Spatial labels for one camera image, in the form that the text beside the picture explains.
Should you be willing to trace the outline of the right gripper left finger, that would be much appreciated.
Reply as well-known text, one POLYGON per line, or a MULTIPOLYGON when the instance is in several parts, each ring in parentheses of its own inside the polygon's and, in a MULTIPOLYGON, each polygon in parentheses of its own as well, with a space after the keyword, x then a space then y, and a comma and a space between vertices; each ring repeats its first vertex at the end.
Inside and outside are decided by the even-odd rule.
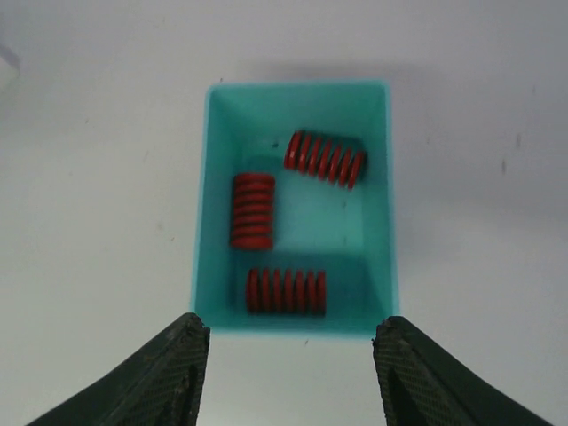
POLYGON ((33 425, 195 425, 210 328, 181 315, 107 375, 33 425))

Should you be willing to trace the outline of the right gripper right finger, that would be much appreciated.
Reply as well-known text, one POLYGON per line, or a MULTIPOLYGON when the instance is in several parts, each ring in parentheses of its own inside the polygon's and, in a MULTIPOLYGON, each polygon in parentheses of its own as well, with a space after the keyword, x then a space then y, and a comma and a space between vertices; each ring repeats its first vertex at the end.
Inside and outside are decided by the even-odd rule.
POLYGON ((373 357, 388 425, 547 425, 408 319, 376 328, 373 357))

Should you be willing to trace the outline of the red spring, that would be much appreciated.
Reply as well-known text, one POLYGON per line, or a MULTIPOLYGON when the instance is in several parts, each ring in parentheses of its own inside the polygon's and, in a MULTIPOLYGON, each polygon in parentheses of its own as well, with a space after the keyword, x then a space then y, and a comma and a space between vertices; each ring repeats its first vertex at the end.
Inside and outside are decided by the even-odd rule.
POLYGON ((283 166, 352 191, 366 172, 367 151, 354 139, 296 130, 288 142, 283 166))
POLYGON ((325 316, 327 275, 323 270, 253 268, 246 279, 245 302, 252 314, 325 316))
POLYGON ((230 244, 241 250, 273 247, 275 177, 244 172, 233 178, 230 244))

